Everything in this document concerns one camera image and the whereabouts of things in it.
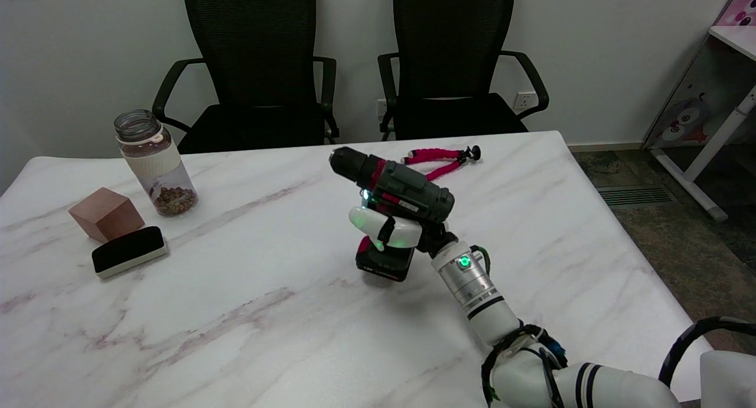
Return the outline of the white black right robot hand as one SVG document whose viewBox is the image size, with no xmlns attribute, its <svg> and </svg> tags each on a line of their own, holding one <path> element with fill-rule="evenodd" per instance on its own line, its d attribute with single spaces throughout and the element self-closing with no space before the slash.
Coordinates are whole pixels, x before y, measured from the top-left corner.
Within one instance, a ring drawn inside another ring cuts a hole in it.
<svg viewBox="0 0 756 408">
<path fill-rule="evenodd" d="M 365 207 L 352 208 L 348 220 L 365 235 L 357 249 L 359 254 L 366 254 L 370 249 L 383 252 L 389 247 L 415 249 L 422 237 L 430 236 L 430 231 L 416 221 L 389 217 Z"/>
</svg>

